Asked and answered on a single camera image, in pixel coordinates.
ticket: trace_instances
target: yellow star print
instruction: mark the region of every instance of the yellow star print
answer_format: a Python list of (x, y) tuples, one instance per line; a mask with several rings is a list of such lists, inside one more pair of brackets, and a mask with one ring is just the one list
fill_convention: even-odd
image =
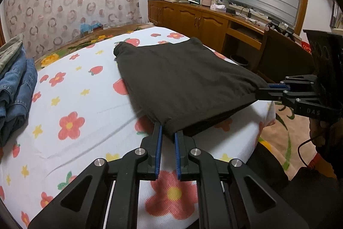
[(26, 176), (28, 176), (30, 174), (30, 172), (27, 170), (27, 165), (23, 166), (22, 168), (22, 174), (24, 176), (24, 179), (26, 179)]
[(37, 125), (35, 130), (32, 131), (32, 134), (35, 136), (35, 139), (37, 139), (38, 135), (39, 134), (42, 134), (43, 133), (43, 130), (42, 130), (42, 125)]
[(56, 98), (51, 99), (51, 106), (56, 106), (60, 102), (60, 97), (57, 96)]
[(84, 89), (83, 92), (81, 92), (80, 94), (86, 96), (87, 94), (89, 94), (89, 91), (89, 89)]
[(226, 153), (223, 153), (222, 157), (220, 158), (220, 160), (225, 162), (230, 162), (231, 159), (232, 157), (228, 157)]
[(116, 159), (119, 159), (120, 158), (120, 155), (118, 153), (114, 154), (114, 155), (111, 155), (109, 152), (106, 154), (106, 160), (107, 162), (110, 162), (112, 160), (116, 160)]

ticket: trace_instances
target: bed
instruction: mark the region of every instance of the bed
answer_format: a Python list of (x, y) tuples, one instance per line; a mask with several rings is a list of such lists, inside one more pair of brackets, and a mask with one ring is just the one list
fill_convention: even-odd
[[(115, 43), (188, 39), (166, 28), (143, 29), (90, 45), (38, 72), (28, 121), (0, 153), (0, 197), (21, 227), (93, 160), (118, 159), (152, 132), (153, 124), (129, 99), (113, 55)], [(257, 101), (194, 139), (217, 159), (246, 162), (263, 127), (274, 119), (274, 104)], [(187, 228), (198, 219), (196, 184), (176, 179), (174, 153), (164, 137), (159, 179), (140, 184), (138, 228)]]

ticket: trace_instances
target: cable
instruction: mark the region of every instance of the cable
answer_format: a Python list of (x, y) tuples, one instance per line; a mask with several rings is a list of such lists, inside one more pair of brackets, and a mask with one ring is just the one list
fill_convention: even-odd
[(305, 161), (304, 161), (303, 158), (301, 157), (300, 148), (301, 148), (303, 145), (307, 144), (308, 142), (310, 142), (310, 141), (312, 141), (312, 140), (314, 140), (314, 139), (317, 139), (318, 137), (322, 136), (323, 134), (325, 135), (325, 133), (326, 133), (328, 130), (330, 130), (331, 126), (332, 126), (332, 125), (328, 126), (328, 127), (325, 128), (321, 133), (319, 133), (317, 136), (315, 136), (315, 137), (313, 137), (313, 138), (310, 138), (310, 139), (306, 140), (305, 142), (303, 142), (303, 143), (301, 143), (301, 144), (299, 145), (299, 147), (298, 147), (298, 155), (299, 155), (299, 158), (300, 158), (300, 160), (302, 161), (302, 163), (303, 163), (307, 168), (308, 168), (308, 165), (305, 163)]

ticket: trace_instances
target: wooden cabinet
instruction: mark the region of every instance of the wooden cabinet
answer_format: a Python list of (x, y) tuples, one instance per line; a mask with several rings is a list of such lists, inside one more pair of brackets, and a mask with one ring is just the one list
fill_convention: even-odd
[(189, 8), (179, 8), (178, 32), (188, 37), (198, 37), (198, 12)]
[(152, 22), (155, 26), (162, 26), (162, 11), (160, 2), (149, 1), (148, 17), (149, 21)]
[(198, 20), (198, 38), (205, 46), (222, 52), (228, 23), (227, 19), (203, 13)]
[(197, 37), (202, 43), (219, 53), (235, 50), (236, 41), (260, 49), (260, 41), (240, 32), (249, 29), (262, 38), (264, 27), (249, 24), (242, 17), (210, 10), (202, 5), (171, 3), (163, 0), (148, 0), (149, 20), (156, 26), (169, 28), (187, 37)]
[(179, 29), (179, 23), (178, 23), (179, 22), (178, 7), (174, 5), (170, 5), (169, 3), (163, 4), (161, 8), (161, 14), (162, 14), (162, 22), (160, 24), (161, 26), (167, 27), (171, 30), (182, 33)]

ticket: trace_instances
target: folded shirt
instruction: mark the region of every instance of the folded shirt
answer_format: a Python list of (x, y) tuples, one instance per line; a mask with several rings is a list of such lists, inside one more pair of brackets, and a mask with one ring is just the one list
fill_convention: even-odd
[(8, 63), (5, 65), (4, 69), (0, 72), (0, 80), (5, 76), (5, 74), (10, 70), (11, 66), (19, 56), (21, 49), (23, 48), (23, 44), (20, 44), (20, 48), (15, 52), (13, 57), (8, 61)]
[(21, 48), (24, 35), (18, 34), (10, 41), (0, 47), (0, 72), (4, 69), (5, 65), (10, 61), (14, 54)]
[(1, 147), (6, 144), (14, 131), (23, 126), (37, 84), (37, 76), (34, 60), (27, 59), (25, 72), (20, 80), (13, 102), (6, 108), (6, 120), (0, 132)]
[(193, 136), (257, 101), (267, 83), (251, 71), (218, 58), (197, 38), (177, 44), (114, 49), (130, 97), (166, 135)]

